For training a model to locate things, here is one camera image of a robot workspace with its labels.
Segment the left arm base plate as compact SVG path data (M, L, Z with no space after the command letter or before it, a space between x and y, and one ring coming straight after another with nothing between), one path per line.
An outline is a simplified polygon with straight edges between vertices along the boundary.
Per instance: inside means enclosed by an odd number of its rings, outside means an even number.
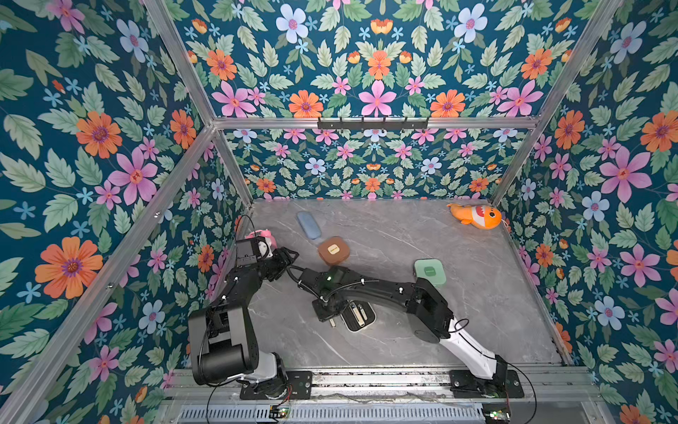
M311 371L286 371L286 377L277 376L264 383L242 387L240 400L283 401L311 398L314 374Z

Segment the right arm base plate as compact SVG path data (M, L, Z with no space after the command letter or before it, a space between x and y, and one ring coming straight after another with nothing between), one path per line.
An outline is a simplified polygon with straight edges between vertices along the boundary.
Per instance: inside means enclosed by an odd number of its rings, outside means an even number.
M517 371L509 369L490 380L475 377L470 371L452 370L450 391L459 399L523 399L524 389Z

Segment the mint green clipper case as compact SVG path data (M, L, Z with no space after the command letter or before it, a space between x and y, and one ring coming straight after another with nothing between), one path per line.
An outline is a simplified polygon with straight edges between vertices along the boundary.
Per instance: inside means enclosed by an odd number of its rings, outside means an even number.
M443 264L438 259L418 259L413 263L413 272L416 278L423 278L436 287L447 282Z

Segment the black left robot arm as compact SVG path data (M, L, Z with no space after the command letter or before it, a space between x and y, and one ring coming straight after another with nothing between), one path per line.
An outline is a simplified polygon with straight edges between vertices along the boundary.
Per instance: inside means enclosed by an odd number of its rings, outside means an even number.
M239 240L235 250L222 292L189 316L192 376L198 385L240 382L277 396L287 389L289 377L278 354L260 350L249 305L262 284L282 277L298 253L274 247L263 236Z

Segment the brown clipper case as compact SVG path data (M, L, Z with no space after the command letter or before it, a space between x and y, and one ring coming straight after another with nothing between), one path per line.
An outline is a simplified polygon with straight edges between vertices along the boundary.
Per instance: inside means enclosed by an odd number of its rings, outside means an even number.
M351 249L343 238L334 236L319 245L318 254L326 265L334 266L346 261L351 255Z

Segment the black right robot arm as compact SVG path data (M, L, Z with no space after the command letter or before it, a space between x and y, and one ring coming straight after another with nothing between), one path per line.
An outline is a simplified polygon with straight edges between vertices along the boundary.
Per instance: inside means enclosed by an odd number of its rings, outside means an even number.
M352 301L400 311L407 314L417 338L450 351L477 381L500 385L507 379L508 362L470 336L446 299L424 278L391 282L343 266L319 272L292 265L287 274L300 290L314 296L314 313L322 323L340 316Z

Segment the cream clipper case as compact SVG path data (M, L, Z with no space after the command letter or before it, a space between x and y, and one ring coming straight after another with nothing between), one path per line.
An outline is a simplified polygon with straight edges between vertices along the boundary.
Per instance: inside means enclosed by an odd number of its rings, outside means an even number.
M352 300L340 314L350 332L359 332L376 322L376 313L365 301Z

